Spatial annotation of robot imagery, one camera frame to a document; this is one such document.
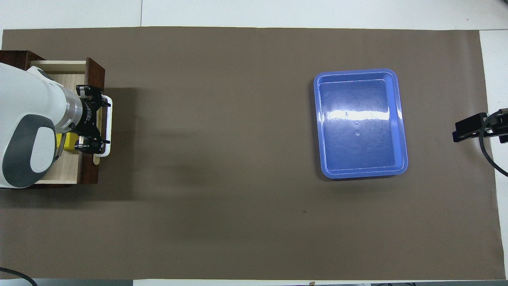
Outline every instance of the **yellow object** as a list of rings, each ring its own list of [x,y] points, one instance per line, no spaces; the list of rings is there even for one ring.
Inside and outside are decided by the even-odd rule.
[[[62,138],[62,134],[56,135],[56,146],[60,146],[60,140]],[[74,150],[74,143],[79,139],[79,135],[76,133],[67,133],[67,137],[65,138],[65,143],[63,146],[64,150]]]

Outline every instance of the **brown table mat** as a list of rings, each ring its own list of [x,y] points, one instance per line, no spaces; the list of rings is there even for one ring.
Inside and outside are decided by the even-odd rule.
[[[114,100],[99,184],[0,190],[0,261],[51,278],[504,279],[494,171],[454,123],[487,110],[478,31],[6,30],[91,57]],[[390,68],[409,168],[319,169],[312,80]]]

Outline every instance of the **blue plastic tray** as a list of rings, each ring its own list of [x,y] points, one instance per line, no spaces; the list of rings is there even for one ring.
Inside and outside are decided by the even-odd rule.
[[[406,171],[402,107],[392,70],[320,73],[314,94],[325,176],[346,179]]]

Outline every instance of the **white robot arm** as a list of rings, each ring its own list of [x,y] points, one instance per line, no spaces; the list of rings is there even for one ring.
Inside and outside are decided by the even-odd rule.
[[[38,181],[57,159],[56,133],[82,136],[75,145],[79,151],[104,152],[109,141],[96,127],[96,112],[110,103],[98,88],[76,90],[79,95],[37,67],[23,71],[0,63],[0,187]]]

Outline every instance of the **wooden drawer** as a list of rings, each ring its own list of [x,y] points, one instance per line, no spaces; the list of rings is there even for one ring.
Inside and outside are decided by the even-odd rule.
[[[70,90],[77,84],[104,89],[104,69],[90,58],[83,61],[47,61],[30,51],[0,51],[0,62],[27,70],[37,66]],[[105,110],[98,112],[99,129],[105,129]],[[99,176],[99,158],[74,150],[64,150],[48,173],[32,188],[64,187],[71,184],[95,184]]]

